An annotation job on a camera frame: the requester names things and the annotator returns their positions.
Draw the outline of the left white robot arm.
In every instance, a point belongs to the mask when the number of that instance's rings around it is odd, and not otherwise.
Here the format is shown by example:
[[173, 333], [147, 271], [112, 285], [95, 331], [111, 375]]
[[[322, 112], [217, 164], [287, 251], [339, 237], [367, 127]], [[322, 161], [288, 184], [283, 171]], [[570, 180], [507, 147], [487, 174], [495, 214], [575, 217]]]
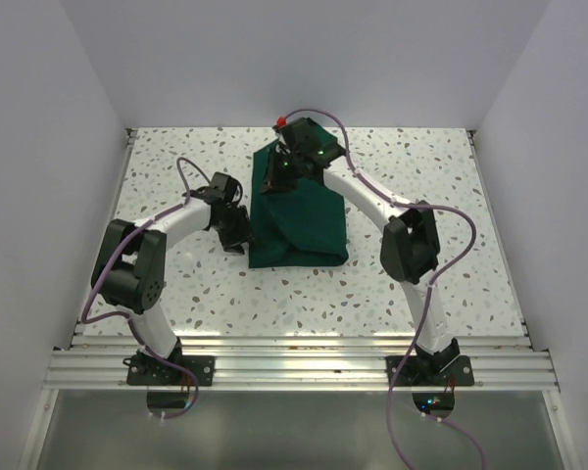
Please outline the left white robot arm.
[[91, 291], [80, 321], [92, 324], [121, 317], [144, 355], [149, 371], [162, 384], [177, 382], [184, 371], [180, 340], [161, 307], [166, 256], [186, 237], [217, 233], [222, 249], [243, 254], [252, 230], [242, 190], [203, 187], [187, 199], [138, 221], [114, 219], [107, 226], [91, 276]]

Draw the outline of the green surgical drape cloth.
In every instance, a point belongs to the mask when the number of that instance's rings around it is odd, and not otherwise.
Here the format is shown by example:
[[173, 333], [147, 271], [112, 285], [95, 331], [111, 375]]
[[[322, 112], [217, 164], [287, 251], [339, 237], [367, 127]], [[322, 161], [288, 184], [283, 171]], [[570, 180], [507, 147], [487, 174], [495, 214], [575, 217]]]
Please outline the green surgical drape cloth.
[[[309, 117], [288, 120], [293, 142], [276, 138], [253, 155], [250, 222], [254, 235], [251, 268], [334, 267], [348, 258], [344, 198], [324, 186], [324, 172], [345, 155], [336, 137]], [[300, 179], [291, 192], [261, 194], [270, 147], [312, 160], [322, 184]]]

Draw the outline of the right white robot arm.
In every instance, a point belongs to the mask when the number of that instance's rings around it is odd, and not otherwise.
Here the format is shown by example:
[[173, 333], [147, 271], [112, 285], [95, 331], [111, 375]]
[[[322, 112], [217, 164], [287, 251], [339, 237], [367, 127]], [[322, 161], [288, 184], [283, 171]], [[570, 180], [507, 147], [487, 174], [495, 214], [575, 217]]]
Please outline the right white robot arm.
[[441, 251], [435, 212], [456, 212], [425, 201], [411, 202], [375, 182], [356, 167], [349, 138], [343, 142], [320, 137], [324, 131], [310, 117], [280, 117], [268, 149], [262, 195], [287, 194], [302, 179], [341, 196], [380, 230], [380, 261], [384, 271], [403, 288], [416, 323], [416, 371], [422, 381], [439, 384], [460, 356], [458, 341], [449, 333], [436, 281]]

